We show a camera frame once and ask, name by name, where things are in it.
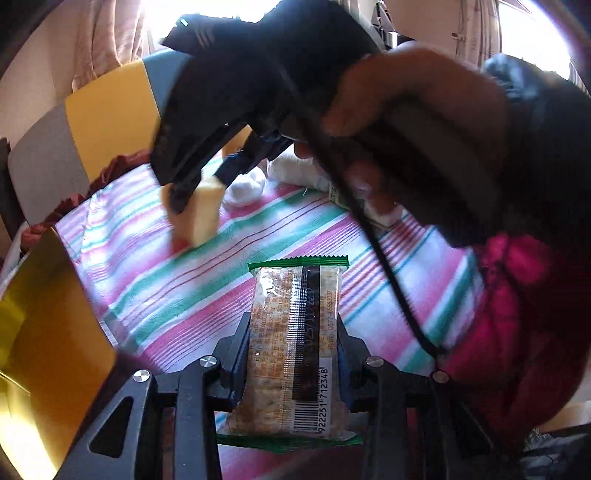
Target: sunlight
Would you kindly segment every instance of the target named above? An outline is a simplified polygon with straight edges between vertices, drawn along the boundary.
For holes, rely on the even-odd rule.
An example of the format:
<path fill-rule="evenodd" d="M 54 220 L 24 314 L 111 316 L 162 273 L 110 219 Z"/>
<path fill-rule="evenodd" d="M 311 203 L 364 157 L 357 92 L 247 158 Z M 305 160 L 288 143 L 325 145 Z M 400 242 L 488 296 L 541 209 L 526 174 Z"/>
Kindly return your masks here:
<path fill-rule="evenodd" d="M 166 37 L 181 15 L 240 17 L 258 22 L 279 0 L 148 0 L 147 21 L 155 40 Z"/>
<path fill-rule="evenodd" d="M 533 2 L 522 1 L 532 16 L 500 3 L 502 51 L 568 80 L 570 55 L 566 42 Z"/>

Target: black sleeve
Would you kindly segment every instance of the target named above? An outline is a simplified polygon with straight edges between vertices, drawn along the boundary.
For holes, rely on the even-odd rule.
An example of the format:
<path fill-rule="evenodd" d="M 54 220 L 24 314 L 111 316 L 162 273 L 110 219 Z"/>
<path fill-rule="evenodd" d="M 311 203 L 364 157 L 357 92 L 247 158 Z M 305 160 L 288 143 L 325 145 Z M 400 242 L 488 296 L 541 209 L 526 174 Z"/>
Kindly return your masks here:
<path fill-rule="evenodd" d="M 591 251 L 591 98 L 555 73 L 502 54 L 485 72 L 511 106 L 502 229 Z"/>

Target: yellow sponge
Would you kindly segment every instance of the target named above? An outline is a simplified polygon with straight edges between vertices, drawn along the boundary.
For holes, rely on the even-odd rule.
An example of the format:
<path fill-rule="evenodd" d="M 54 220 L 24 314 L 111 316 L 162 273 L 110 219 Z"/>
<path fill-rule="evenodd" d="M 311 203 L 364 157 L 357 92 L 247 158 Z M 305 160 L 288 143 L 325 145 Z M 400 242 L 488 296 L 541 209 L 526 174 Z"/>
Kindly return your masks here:
<path fill-rule="evenodd" d="M 203 245 L 217 234 L 219 211 L 226 186 L 217 177 L 202 179 L 182 213 L 175 213 L 170 208 L 168 184 L 160 190 L 160 198 L 173 224 L 174 236 L 187 241 L 193 248 Z"/>
<path fill-rule="evenodd" d="M 222 158 L 225 159 L 228 155 L 232 155 L 238 150 L 241 150 L 251 132 L 252 128 L 247 125 L 234 135 L 234 137 L 222 147 Z"/>

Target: human hand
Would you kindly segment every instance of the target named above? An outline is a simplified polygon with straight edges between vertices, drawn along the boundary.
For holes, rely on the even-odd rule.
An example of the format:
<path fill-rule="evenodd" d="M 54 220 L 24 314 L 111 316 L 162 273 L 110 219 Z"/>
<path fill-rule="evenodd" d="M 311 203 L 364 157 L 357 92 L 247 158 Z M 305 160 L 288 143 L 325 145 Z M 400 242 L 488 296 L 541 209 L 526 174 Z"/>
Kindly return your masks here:
<path fill-rule="evenodd" d="M 341 77 L 337 94 L 324 115 L 324 130 L 334 137 L 355 135 L 375 122 L 396 97 L 414 96 L 471 139 L 493 175 L 502 170 L 506 150 L 507 99 L 490 77 L 428 48 L 413 44 L 361 60 Z M 310 158 L 305 144 L 295 154 Z M 346 170 L 357 195 L 388 213 L 395 193 L 385 189 L 384 172 L 359 158 Z"/>

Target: pink and green striped fabric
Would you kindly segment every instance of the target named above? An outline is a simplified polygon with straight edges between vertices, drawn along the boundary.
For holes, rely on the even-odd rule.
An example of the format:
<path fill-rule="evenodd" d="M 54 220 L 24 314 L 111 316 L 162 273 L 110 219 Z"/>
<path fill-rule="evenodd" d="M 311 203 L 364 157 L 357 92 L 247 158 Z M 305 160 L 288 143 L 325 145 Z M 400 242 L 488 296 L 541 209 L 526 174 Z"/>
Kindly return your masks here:
<path fill-rule="evenodd" d="M 146 165 L 59 222 L 57 230 L 113 343 L 163 371 L 182 369 L 211 353 L 249 310 L 254 279 L 247 263 L 348 255 L 339 310 L 349 333 L 401 369 L 428 372 L 428 358 L 361 230 L 326 195 L 268 181 L 260 201 L 222 208 L 220 218 L 218 236 L 205 245 L 188 249 L 174 241 L 159 185 Z M 410 215 L 381 242 L 429 337 L 453 342 L 473 314 L 478 280 L 472 255 L 448 247 Z M 220 448 L 226 480 L 280 478 L 313 455 Z"/>

